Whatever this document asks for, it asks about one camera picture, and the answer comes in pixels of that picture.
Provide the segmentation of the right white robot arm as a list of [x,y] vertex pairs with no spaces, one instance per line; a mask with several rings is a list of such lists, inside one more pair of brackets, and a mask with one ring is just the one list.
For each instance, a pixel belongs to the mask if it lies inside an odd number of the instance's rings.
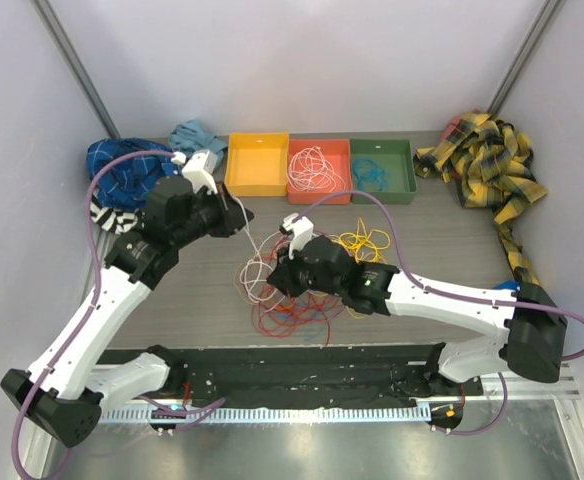
[[325,236],[299,251],[280,248],[267,282],[290,298],[316,291],[358,313],[419,317],[474,331],[476,338],[444,342],[430,356],[423,380],[437,395],[484,374],[510,371],[546,384],[560,376],[567,321],[535,285],[512,292],[410,280],[396,266],[356,261]]

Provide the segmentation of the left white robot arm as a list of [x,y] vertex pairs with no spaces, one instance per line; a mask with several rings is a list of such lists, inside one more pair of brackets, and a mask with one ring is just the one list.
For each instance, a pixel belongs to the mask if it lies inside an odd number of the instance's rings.
[[103,413],[136,397],[152,392],[177,397],[187,368],[160,345],[105,374],[93,368],[128,316],[178,264],[181,248],[205,236],[231,237],[253,217],[222,182],[158,181],[138,224],[107,254],[91,296],[44,354],[27,369],[4,375],[2,390],[26,418],[67,448],[82,443]]

